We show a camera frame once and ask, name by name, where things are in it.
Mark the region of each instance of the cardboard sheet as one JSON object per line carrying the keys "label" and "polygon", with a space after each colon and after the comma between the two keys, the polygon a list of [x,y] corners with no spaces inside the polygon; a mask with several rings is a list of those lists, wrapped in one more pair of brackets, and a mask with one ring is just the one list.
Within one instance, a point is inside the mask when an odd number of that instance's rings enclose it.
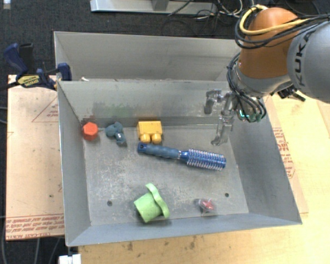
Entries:
{"label": "cardboard sheet", "polygon": [[8,91],[6,239],[64,234],[57,93]]}

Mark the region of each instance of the blue clamp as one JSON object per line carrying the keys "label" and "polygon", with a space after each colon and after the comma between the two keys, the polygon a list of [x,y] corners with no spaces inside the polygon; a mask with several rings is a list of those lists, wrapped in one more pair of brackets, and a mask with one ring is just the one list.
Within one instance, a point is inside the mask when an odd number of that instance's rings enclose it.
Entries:
{"label": "blue clamp", "polygon": [[114,124],[109,125],[105,128],[105,134],[108,137],[115,137],[116,144],[119,146],[126,146],[126,137],[123,134],[123,127],[120,122],[115,122]]}
{"label": "blue clamp", "polygon": [[58,64],[57,69],[53,69],[46,73],[42,69],[38,68],[35,74],[28,74],[28,67],[20,56],[19,46],[17,43],[11,44],[5,49],[4,58],[9,65],[19,71],[16,76],[16,82],[24,88],[43,87],[56,90],[56,81],[51,79],[48,73],[61,73],[61,80],[72,80],[70,67],[67,63],[60,63]]}

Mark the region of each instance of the orange object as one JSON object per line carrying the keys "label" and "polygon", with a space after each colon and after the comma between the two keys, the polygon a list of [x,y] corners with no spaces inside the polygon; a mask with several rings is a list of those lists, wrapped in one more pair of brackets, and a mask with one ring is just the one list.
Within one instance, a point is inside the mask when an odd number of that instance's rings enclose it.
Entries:
{"label": "orange object", "polygon": [[[257,13],[249,25],[249,30],[266,29],[294,20],[297,16],[283,8],[268,8]],[[270,38],[282,29],[273,30],[265,34],[250,36],[252,40]],[[242,49],[238,59],[240,71],[250,78],[267,79],[287,74],[287,53],[292,38],[297,32],[272,41],[268,47],[258,49]]]}
{"label": "orange object", "polygon": [[87,141],[93,141],[98,136],[98,125],[88,122],[83,125],[83,138]]}

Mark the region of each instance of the bin floor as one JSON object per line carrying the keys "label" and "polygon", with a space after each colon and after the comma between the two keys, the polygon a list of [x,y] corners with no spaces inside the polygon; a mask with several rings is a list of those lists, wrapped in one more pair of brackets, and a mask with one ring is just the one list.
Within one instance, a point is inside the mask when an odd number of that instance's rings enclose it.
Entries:
{"label": "bin floor", "polygon": [[126,147],[104,132],[94,141],[84,140],[91,225],[142,222],[133,202],[148,192],[147,183],[158,188],[170,219],[201,216],[196,199],[212,199],[218,215],[248,213],[230,141],[211,145],[215,132],[215,125],[163,126],[162,145],[221,153],[227,164],[220,172],[138,153],[136,128],[124,128]]}

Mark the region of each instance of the small red object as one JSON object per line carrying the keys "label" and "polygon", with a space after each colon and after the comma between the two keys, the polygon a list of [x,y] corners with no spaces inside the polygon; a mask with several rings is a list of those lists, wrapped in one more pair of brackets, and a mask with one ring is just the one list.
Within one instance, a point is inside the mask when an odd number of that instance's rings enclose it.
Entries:
{"label": "small red object", "polygon": [[213,212],[215,210],[215,205],[211,199],[199,199],[198,204],[202,208],[203,213]]}
{"label": "small red object", "polygon": [[98,136],[98,125],[88,122],[83,126],[82,132],[85,140],[93,141]]}

